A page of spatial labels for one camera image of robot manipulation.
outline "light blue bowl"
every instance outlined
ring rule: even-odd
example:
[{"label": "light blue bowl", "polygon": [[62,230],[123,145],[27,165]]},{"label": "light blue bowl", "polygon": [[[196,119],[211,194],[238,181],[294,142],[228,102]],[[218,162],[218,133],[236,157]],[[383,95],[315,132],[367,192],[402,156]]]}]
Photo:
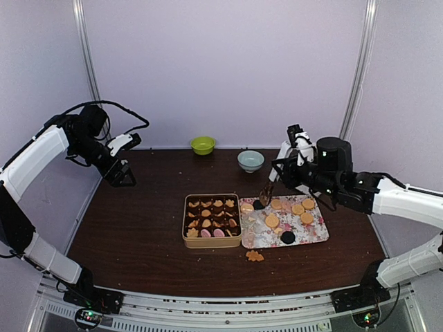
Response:
[{"label": "light blue bowl", "polygon": [[240,152],[237,160],[238,165],[240,165],[240,167],[247,173],[253,173],[259,170],[264,164],[264,156],[260,152],[253,150]]}]

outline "pink floral tray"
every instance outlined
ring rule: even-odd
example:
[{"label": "pink floral tray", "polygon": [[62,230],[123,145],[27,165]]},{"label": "pink floral tray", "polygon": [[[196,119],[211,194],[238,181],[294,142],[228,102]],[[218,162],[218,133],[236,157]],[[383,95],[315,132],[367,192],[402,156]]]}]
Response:
[{"label": "pink floral tray", "polygon": [[[305,199],[311,196],[278,196],[273,199],[280,199],[281,210],[274,210],[269,204],[263,210],[257,210],[250,213],[242,212],[242,245],[248,249],[254,248],[274,248],[285,246],[297,246],[298,244],[309,244],[323,242],[329,239],[329,233],[323,217],[316,202],[316,207],[309,211],[314,217],[311,225],[302,224],[300,217],[292,213],[291,207],[295,204],[301,204]],[[252,204],[257,198],[240,199],[240,206],[243,203]],[[270,214],[274,213],[280,220],[279,227],[284,231],[292,231],[296,235],[295,242],[285,244],[280,240],[280,235],[276,234],[271,228],[266,226],[264,220]]]}]

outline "white wall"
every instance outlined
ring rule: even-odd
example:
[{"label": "white wall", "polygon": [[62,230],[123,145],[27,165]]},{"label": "white wall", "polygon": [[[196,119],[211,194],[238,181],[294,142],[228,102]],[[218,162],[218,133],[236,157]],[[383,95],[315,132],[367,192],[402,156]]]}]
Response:
[{"label": "white wall", "polygon": [[[52,115],[89,100],[72,1],[0,3],[0,164]],[[64,250],[98,174],[54,160],[20,206],[38,232]],[[0,252],[8,253],[0,243]],[[0,331],[23,331],[40,274],[18,259],[0,259]]]},{"label": "white wall", "polygon": [[[443,2],[382,1],[370,67],[351,143],[356,170],[389,172],[405,183],[443,191]],[[374,216],[391,255],[439,230]],[[413,282],[429,331],[443,326],[443,273]]]},{"label": "white wall", "polygon": [[[277,147],[338,135],[365,0],[84,1],[103,98],[148,118],[141,147]],[[115,133],[136,123],[115,114]]]}]

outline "wooden table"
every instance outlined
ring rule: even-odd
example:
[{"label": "wooden table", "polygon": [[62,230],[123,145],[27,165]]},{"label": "wooden table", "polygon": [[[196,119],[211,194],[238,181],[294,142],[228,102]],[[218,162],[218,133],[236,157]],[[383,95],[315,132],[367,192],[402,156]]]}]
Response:
[{"label": "wooden table", "polygon": [[[69,257],[90,268],[97,286],[195,297],[284,295],[358,284],[366,266],[383,259],[366,215],[320,206],[330,238],[323,243],[260,250],[246,260],[243,247],[187,249],[181,238],[188,194],[236,192],[254,197],[264,185],[276,150],[262,150],[266,166],[247,174],[239,150],[196,156],[190,150],[122,154],[138,181],[112,188],[102,182],[76,234]],[[283,184],[275,195],[290,194]]]}]

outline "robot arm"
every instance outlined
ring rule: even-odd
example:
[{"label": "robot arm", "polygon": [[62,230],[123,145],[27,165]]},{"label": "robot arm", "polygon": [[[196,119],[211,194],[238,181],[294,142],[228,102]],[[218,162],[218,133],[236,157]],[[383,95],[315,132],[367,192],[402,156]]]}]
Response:
[{"label": "robot arm", "polygon": [[[295,148],[309,137],[298,126],[288,134]],[[401,216],[443,229],[443,193],[405,185],[385,173],[353,172],[351,145],[340,138],[321,138],[312,152],[313,161],[302,158],[300,162],[300,152],[273,160],[273,169],[286,187],[306,185],[311,192],[321,192],[331,198],[332,210],[340,204],[366,214]],[[387,288],[442,267],[443,232],[398,257],[371,264],[358,288],[332,294],[336,311],[352,310],[352,299],[364,293],[363,288],[372,290],[368,302],[374,301],[374,294],[380,300],[389,299]]]},{"label": "robot arm", "polygon": [[[107,312],[114,309],[104,308],[103,294],[93,287],[92,273],[81,267],[54,246],[46,242],[36,231],[27,216],[18,206],[23,193],[38,174],[58,155],[68,152],[66,159],[88,167],[94,165],[102,177],[114,187],[135,185],[134,175],[127,160],[120,160],[117,153],[129,150],[141,142],[136,133],[124,133],[102,144],[97,136],[106,120],[105,111],[96,104],[107,102],[88,102],[80,114],[68,115],[67,112],[50,119],[44,128],[9,160],[0,173],[0,241],[12,248],[18,256],[34,265],[44,273],[50,273],[69,290],[65,299],[85,306],[100,302],[97,311]],[[84,163],[78,162],[82,157]],[[119,294],[106,294],[114,300]]]}]

